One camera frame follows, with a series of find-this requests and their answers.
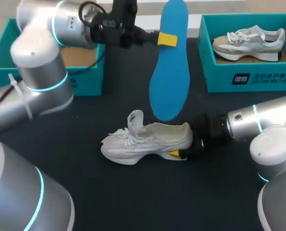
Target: beige sneaker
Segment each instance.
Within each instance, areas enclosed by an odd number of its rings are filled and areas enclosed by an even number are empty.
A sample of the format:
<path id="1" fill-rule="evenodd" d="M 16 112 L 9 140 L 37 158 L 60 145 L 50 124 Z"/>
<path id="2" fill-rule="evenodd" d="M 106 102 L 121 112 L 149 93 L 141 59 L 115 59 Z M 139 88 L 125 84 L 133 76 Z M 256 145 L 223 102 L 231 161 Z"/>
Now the beige sneaker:
<path id="1" fill-rule="evenodd" d="M 258 26 L 227 33 L 227 36 L 218 37 L 212 42 L 215 55 L 229 61 L 249 55 L 260 60 L 277 62 L 284 45 L 284 29 L 265 31 Z"/>

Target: white sneaker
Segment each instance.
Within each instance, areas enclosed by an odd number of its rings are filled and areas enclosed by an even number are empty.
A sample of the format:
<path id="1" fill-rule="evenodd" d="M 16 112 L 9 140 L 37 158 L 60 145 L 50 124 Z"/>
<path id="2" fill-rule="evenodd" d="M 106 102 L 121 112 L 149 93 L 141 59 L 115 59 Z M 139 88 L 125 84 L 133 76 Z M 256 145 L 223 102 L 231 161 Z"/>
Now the white sneaker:
<path id="1" fill-rule="evenodd" d="M 284 29 L 266 31 L 259 26 L 253 26 L 216 38 L 212 48 L 215 54 L 229 61 L 250 55 L 260 60 L 277 62 L 284 45 Z"/>
<path id="2" fill-rule="evenodd" d="M 119 129 L 102 141 L 102 154 L 123 165 L 134 165 L 147 154 L 158 154 L 167 160 L 181 160 L 173 156 L 174 151 L 191 146 L 193 134 L 190 125 L 153 123 L 143 126 L 143 117 L 142 111 L 133 111 L 128 117 L 128 128 Z"/>

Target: shoe sole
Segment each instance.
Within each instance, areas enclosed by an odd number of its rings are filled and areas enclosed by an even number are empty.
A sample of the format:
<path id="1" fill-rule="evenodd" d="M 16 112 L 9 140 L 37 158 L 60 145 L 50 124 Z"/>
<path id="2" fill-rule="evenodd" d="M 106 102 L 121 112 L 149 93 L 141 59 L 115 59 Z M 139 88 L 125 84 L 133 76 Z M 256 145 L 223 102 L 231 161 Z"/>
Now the shoe sole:
<path id="1" fill-rule="evenodd" d="M 279 53 L 260 53 L 260 52 L 252 52 L 247 54 L 225 54 L 213 49 L 216 56 L 220 56 L 220 58 L 228 60 L 228 61 L 237 61 L 244 56 L 253 56 L 259 60 L 269 61 L 269 62 L 278 62 L 282 55 L 282 51 Z"/>
<path id="2" fill-rule="evenodd" d="M 141 158 L 143 158 L 146 155 L 143 155 L 143 156 L 140 156 L 140 157 L 137 157 L 137 158 L 132 158 L 132 159 L 114 159 L 114 158 L 108 157 L 106 155 L 104 155 L 104 156 L 107 159 L 109 159 L 109 160 L 111 160 L 111 161 L 113 161 L 115 163 L 121 164 L 121 165 L 135 165 Z M 187 160 L 187 158 L 181 159 L 181 158 L 173 157 L 169 153 L 159 153 L 157 155 L 161 156 L 162 158 L 164 158 L 166 160 L 177 160 L 177 161 Z"/>

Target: shoe box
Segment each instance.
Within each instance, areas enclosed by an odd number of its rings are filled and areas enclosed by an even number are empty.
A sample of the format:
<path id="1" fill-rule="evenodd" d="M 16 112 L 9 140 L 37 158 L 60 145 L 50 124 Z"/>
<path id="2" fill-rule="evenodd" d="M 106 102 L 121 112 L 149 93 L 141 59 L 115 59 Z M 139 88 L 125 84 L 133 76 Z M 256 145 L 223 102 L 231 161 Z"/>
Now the shoe box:
<path id="1" fill-rule="evenodd" d="M 10 84 L 8 74 L 20 79 L 20 74 L 12 61 L 10 48 L 18 38 L 20 31 L 15 18 L 10 18 L 0 37 L 0 87 Z M 95 49 L 64 47 L 61 49 L 68 77 L 75 96 L 99 96 L 102 93 L 104 58 L 96 66 L 87 69 L 101 57 L 104 45 Z"/>
<path id="2" fill-rule="evenodd" d="M 280 28 L 286 31 L 286 13 L 202 16 L 198 47 L 208 92 L 286 90 L 286 44 L 278 62 L 265 62 L 251 56 L 230 62 L 215 57 L 213 53 L 213 39 L 255 25 L 268 31 Z"/>

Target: white shoe tongue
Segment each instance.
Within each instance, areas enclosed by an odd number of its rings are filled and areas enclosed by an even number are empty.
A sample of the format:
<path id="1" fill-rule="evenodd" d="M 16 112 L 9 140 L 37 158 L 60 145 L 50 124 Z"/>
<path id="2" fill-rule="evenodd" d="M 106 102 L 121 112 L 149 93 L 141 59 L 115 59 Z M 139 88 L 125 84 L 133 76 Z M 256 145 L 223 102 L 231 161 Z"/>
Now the white shoe tongue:
<path id="1" fill-rule="evenodd" d="M 139 132 L 143 128 L 144 114 L 141 110 L 135 110 L 128 116 L 129 135 L 138 137 Z"/>

